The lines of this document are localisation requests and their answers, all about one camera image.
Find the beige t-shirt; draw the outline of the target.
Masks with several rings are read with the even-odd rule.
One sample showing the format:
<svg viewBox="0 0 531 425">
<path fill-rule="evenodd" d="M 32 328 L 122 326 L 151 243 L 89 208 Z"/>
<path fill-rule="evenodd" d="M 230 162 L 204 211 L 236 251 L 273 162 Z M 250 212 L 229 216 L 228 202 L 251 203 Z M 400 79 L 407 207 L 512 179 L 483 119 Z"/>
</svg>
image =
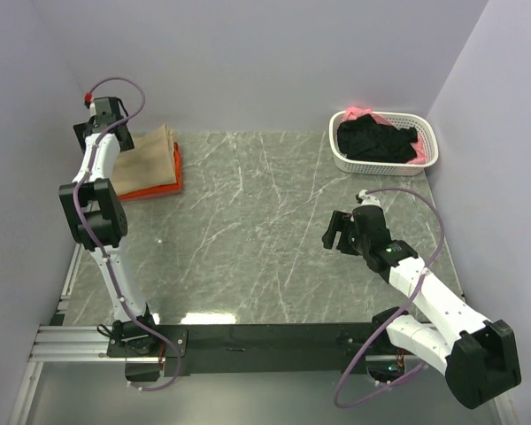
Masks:
<svg viewBox="0 0 531 425">
<path fill-rule="evenodd" d="M 118 196 L 154 186 L 176 183 L 173 162 L 175 133 L 166 124 L 148 134 L 134 136 L 135 147 L 121 152 L 111 177 Z"/>
</svg>

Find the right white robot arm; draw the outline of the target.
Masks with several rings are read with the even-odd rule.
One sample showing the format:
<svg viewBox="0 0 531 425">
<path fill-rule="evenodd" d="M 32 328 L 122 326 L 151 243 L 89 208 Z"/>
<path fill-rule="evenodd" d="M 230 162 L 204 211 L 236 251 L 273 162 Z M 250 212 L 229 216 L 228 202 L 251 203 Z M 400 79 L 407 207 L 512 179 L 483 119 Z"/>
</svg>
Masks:
<svg viewBox="0 0 531 425">
<path fill-rule="evenodd" d="M 377 204 L 333 212 L 324 248 L 362 257 L 386 283 L 408 297 L 429 325 L 393 313 L 371 331 L 375 350 L 401 348 L 441 372 L 450 392 L 474 409 L 521 383 L 516 338 L 502 320 L 491 321 L 458 298 L 406 242 L 392 239 Z"/>
</svg>

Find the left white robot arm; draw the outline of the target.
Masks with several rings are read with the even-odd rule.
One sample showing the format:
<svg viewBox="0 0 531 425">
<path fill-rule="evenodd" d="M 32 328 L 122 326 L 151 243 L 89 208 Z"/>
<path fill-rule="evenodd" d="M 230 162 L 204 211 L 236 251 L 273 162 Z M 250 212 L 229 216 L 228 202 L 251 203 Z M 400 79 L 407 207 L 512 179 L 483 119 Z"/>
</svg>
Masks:
<svg viewBox="0 0 531 425">
<path fill-rule="evenodd" d="M 128 224 L 112 185 L 118 155 L 134 148 L 127 129 L 129 116 L 117 97 L 85 97 L 88 121 L 75 125 L 83 150 L 79 172 L 58 189 L 73 240 L 88 251 L 104 279 L 112 302 L 114 325 L 129 332 L 127 344 L 138 355 L 152 354 L 159 344 L 145 296 L 127 261 Z"/>
</svg>

